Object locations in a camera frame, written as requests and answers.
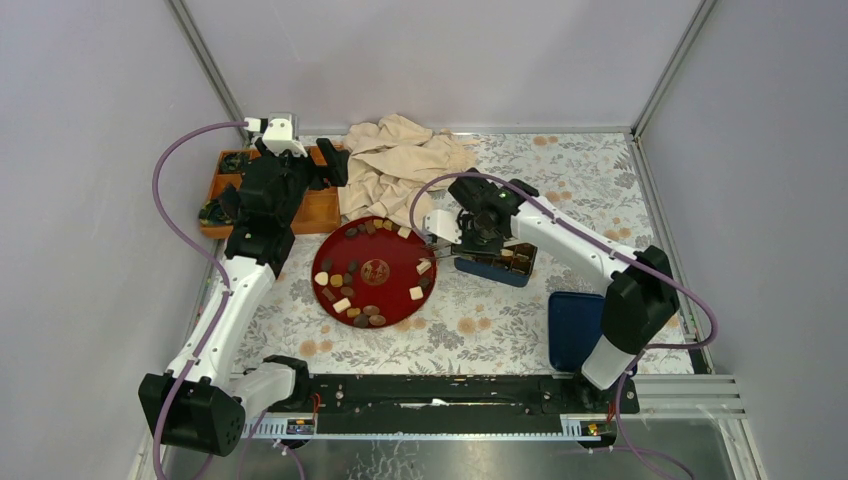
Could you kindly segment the navy chocolate box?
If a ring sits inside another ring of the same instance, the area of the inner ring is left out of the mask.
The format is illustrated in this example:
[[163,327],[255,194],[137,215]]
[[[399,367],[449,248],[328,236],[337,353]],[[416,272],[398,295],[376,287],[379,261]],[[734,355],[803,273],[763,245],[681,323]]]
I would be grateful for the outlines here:
[[473,276],[523,288],[534,270],[538,249],[529,243],[505,247],[498,257],[456,257],[455,268]]

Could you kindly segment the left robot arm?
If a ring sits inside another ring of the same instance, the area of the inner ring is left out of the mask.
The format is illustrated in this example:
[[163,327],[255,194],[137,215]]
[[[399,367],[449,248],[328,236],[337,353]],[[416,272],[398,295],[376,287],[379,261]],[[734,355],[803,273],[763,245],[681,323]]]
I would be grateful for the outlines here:
[[212,306],[162,374],[146,375],[139,399],[156,445],[227,456],[247,421],[278,403],[296,411],[309,401],[308,366],[281,355],[266,358],[238,380],[231,377],[238,347],[262,297],[291,252],[291,227],[308,191],[346,185],[348,151],[319,138],[312,155],[260,149],[241,183],[221,195],[233,217],[225,261],[217,268]]

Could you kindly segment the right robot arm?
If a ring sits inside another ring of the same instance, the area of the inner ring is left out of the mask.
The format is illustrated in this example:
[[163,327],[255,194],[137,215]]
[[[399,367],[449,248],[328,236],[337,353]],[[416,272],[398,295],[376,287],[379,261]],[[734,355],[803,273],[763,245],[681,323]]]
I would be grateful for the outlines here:
[[529,243],[603,295],[601,336],[573,386],[579,407],[601,410],[613,398],[612,385],[680,308],[667,254],[655,246],[636,250],[612,241],[517,179],[502,182],[471,169],[448,191],[466,216],[462,246],[483,251],[508,239]]

